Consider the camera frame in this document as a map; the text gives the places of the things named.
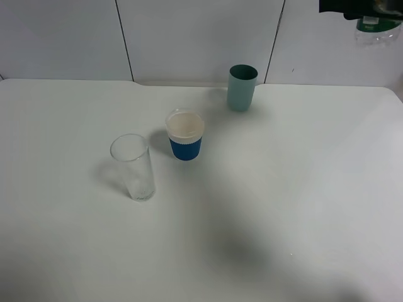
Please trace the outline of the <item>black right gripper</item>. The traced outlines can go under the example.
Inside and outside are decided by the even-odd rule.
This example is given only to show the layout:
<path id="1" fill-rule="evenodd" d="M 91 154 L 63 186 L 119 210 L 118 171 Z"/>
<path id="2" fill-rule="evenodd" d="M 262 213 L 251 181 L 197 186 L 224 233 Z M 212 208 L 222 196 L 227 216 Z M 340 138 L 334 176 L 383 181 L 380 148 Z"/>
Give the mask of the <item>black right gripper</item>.
<path id="1" fill-rule="evenodd" d="M 319 0 L 319 12 L 343 13 L 351 20 L 364 16 L 392 20 L 402 19 L 402 1 L 400 0 L 348 1 L 347 4 L 348 8 L 344 12 L 345 1 L 343 0 Z"/>

